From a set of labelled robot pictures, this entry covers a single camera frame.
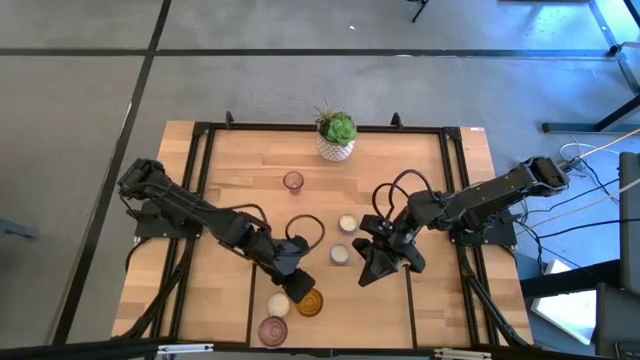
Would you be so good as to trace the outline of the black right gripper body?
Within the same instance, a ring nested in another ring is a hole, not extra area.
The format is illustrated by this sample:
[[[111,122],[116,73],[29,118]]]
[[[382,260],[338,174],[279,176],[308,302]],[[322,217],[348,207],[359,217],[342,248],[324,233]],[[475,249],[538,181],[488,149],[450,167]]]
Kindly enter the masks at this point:
[[[378,249],[394,258],[397,262],[406,261],[403,257],[403,250],[407,245],[414,245],[413,242],[392,242],[389,237],[373,236],[371,239],[356,238],[352,241],[352,246],[359,254],[359,250]]]

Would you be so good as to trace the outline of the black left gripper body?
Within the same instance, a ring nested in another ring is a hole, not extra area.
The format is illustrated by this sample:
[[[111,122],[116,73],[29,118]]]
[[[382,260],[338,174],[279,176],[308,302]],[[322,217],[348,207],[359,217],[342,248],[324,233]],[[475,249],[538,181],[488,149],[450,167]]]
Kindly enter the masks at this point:
[[[293,274],[309,251],[308,242],[299,235],[275,239],[266,232],[258,232],[249,242],[249,258],[278,281]]]

